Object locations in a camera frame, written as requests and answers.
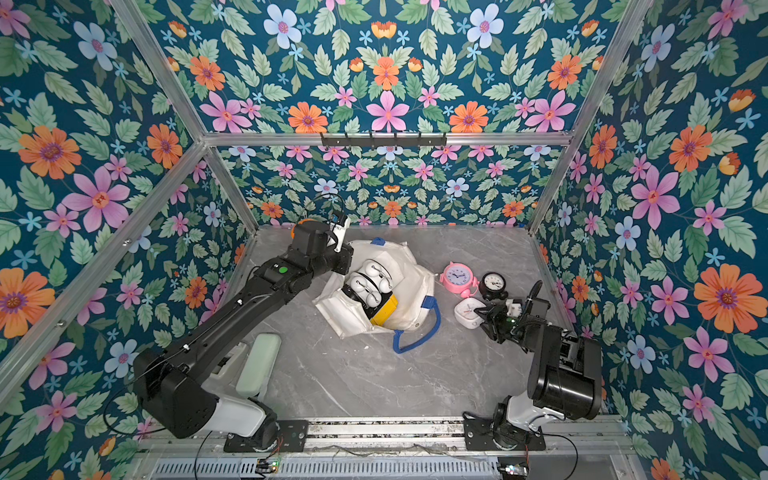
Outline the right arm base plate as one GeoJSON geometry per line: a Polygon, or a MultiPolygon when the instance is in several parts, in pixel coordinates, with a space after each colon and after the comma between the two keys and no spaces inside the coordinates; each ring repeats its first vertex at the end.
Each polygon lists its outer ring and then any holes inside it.
{"type": "Polygon", "coordinates": [[[468,451],[544,451],[542,436],[517,427],[501,418],[462,413],[465,448],[468,451]]]}

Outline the white canvas bag blue handles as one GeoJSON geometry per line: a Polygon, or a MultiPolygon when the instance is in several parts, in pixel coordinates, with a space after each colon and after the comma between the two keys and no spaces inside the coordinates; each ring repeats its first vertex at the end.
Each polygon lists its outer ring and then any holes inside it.
{"type": "Polygon", "coordinates": [[[313,300],[336,335],[391,333],[397,354],[431,340],[442,324],[435,275],[418,264],[405,243],[375,238],[350,246],[350,271],[332,274],[313,300]]]}

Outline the yellow alarm clock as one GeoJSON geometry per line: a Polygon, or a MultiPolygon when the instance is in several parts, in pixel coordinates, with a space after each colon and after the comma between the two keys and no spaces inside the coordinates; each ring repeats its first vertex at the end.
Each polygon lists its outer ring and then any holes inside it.
{"type": "Polygon", "coordinates": [[[387,320],[396,311],[398,304],[399,302],[397,298],[394,295],[390,295],[373,314],[370,319],[371,323],[376,326],[384,326],[387,320]]]}

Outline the white black twin-bell alarm clock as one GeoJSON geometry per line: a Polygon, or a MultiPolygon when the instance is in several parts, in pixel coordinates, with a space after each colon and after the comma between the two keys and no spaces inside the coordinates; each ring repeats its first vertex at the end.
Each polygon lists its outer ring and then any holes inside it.
{"type": "Polygon", "coordinates": [[[342,292],[350,299],[358,301],[365,310],[375,311],[392,295],[392,284],[393,278],[384,265],[368,259],[349,274],[342,292]]]}

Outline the pink alarm clock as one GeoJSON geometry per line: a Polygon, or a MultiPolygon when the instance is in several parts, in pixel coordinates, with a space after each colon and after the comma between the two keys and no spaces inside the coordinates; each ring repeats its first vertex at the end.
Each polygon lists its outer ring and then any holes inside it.
{"type": "Polygon", "coordinates": [[[469,298],[478,291],[479,281],[465,264],[450,262],[439,275],[439,282],[450,293],[469,298]]]}

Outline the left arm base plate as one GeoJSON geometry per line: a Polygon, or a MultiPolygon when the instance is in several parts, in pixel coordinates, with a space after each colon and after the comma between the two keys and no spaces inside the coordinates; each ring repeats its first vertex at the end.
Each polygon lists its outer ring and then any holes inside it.
{"type": "Polygon", "coordinates": [[[229,434],[226,453],[296,453],[302,452],[308,438],[306,420],[276,420],[262,425],[252,437],[229,434]]]}

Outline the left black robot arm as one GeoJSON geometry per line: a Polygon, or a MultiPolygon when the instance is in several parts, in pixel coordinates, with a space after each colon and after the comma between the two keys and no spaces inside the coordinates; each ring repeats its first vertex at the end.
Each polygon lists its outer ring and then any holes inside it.
{"type": "Polygon", "coordinates": [[[140,407],[179,439],[219,431],[266,450],[277,439],[274,412],[256,398],[217,395],[203,384],[214,368],[259,323],[327,273],[345,274],[353,256],[344,238],[350,220],[303,220],[292,230],[286,252],[265,261],[227,303],[191,333],[163,351],[146,350],[134,361],[140,407]]]}

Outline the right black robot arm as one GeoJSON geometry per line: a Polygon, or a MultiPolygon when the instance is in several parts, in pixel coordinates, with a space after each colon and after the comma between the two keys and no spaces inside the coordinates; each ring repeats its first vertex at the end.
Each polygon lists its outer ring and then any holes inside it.
{"type": "Polygon", "coordinates": [[[514,305],[475,307],[480,327],[493,341],[517,344],[533,355],[526,391],[497,405],[490,423],[496,445],[529,445],[543,425],[553,421],[592,420],[600,412],[601,347],[546,319],[550,303],[527,297],[514,305]]]}

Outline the white square alarm clock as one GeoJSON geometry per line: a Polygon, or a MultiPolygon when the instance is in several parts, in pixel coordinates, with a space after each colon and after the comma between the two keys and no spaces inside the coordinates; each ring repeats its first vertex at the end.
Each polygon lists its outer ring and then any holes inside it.
{"type": "Polygon", "coordinates": [[[477,313],[478,309],[484,309],[486,304],[476,298],[466,298],[454,307],[454,318],[464,328],[474,330],[483,323],[483,317],[477,313]]]}

